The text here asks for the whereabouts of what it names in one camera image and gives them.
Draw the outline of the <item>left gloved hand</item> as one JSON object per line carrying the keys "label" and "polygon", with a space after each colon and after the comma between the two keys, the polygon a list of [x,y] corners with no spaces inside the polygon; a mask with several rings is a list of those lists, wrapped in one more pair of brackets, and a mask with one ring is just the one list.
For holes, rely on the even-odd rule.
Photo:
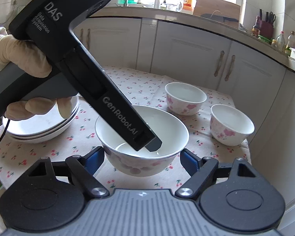
{"label": "left gloved hand", "polygon": [[[0,28],[0,72],[8,63],[14,63],[31,76],[45,78],[52,72],[47,58],[36,45],[29,41],[19,41]],[[33,98],[28,101],[11,103],[5,110],[5,117],[14,121],[26,120],[38,114],[48,113],[54,105],[62,118],[69,118],[72,112],[71,98],[50,100]]]}

